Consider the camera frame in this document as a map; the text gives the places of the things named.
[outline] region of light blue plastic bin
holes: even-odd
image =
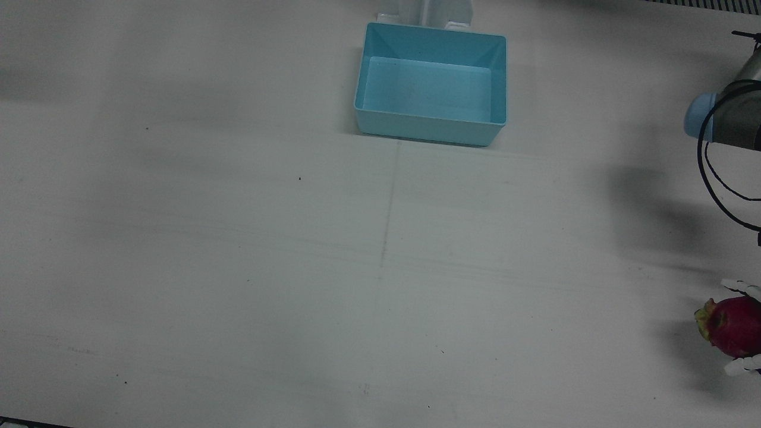
[[[507,39],[372,22],[354,100],[363,133],[487,146],[508,118]]]

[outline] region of black cable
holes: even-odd
[[[708,190],[708,194],[711,195],[711,198],[714,200],[714,202],[719,207],[719,209],[727,217],[732,219],[732,221],[736,222],[738,225],[741,225],[744,228],[748,228],[754,232],[761,232],[761,226],[754,225],[752,223],[740,220],[738,217],[735,216],[735,214],[732,214],[729,211],[729,209],[727,209],[727,207],[724,206],[723,203],[721,203],[718,196],[716,196],[716,192],[713,190],[713,187],[711,186],[710,181],[708,181],[708,176],[705,174],[705,165],[703,165],[703,152],[704,152],[703,138],[705,138],[705,129],[708,127],[708,122],[716,113],[716,110],[718,110],[719,107],[721,107],[728,101],[731,101],[741,95],[748,94],[754,91],[761,91],[761,81],[744,79],[744,80],[738,80],[735,83],[747,83],[747,85],[740,86],[737,89],[733,89],[732,91],[729,91],[724,97],[722,97],[721,100],[719,100],[716,104],[714,104],[714,107],[708,112],[708,114],[705,115],[703,124],[700,126],[700,134],[698,134],[698,169],[700,170],[700,177],[703,179],[703,183],[705,185],[705,188]]]
[[[705,158],[705,163],[708,165],[708,168],[713,173],[713,176],[716,178],[716,180],[718,180],[719,183],[721,183],[722,186],[724,186],[724,189],[729,190],[730,192],[734,193],[735,196],[737,196],[737,197],[739,197],[739,198],[741,198],[743,200],[747,200],[747,201],[750,201],[750,202],[759,202],[759,201],[761,201],[761,198],[750,198],[748,196],[743,195],[742,193],[738,193],[735,189],[729,187],[729,185],[727,185],[724,182],[724,180],[722,180],[721,177],[718,176],[718,174],[716,173],[716,170],[713,168],[713,165],[711,164],[711,160],[708,159],[708,146],[710,144],[711,144],[710,141],[706,141],[705,142],[705,148],[703,149],[703,157]]]
[[[736,81],[732,82],[732,84],[743,84],[743,83],[748,84],[748,85],[757,85],[757,84],[759,84],[759,81],[753,80],[753,79],[750,79],[750,78],[742,78],[742,79],[739,79],[739,80],[736,80]],[[716,178],[716,180],[718,180],[718,182],[721,183],[722,186],[724,186],[724,189],[729,190],[735,196],[741,198],[742,200],[746,200],[746,201],[749,201],[749,202],[759,202],[759,201],[761,201],[761,198],[751,198],[751,197],[743,195],[742,193],[737,192],[735,189],[729,187],[729,185],[726,184],[724,182],[724,180],[722,180],[721,177],[718,176],[718,173],[716,172],[716,170],[713,168],[713,165],[711,164],[711,159],[708,158],[708,146],[710,144],[711,144],[710,141],[706,141],[705,142],[705,148],[703,149],[703,157],[705,158],[705,163],[708,165],[708,168],[711,170],[711,173],[713,174],[714,178]]]

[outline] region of light blue robot joint cap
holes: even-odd
[[[687,107],[687,114],[684,115],[684,132],[688,136],[698,138],[705,116],[716,104],[717,95],[715,92],[700,94]],[[703,136],[705,141],[713,142],[713,119],[712,117],[705,127],[705,135]]]

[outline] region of red dragon fruit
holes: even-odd
[[[709,299],[695,312],[700,334],[734,358],[761,353],[761,302],[743,295],[719,303]]]

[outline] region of white table surface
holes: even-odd
[[[693,312],[761,250],[682,118],[759,18],[477,1],[510,117],[476,149],[358,134],[375,3],[0,4],[0,414],[756,426]]]

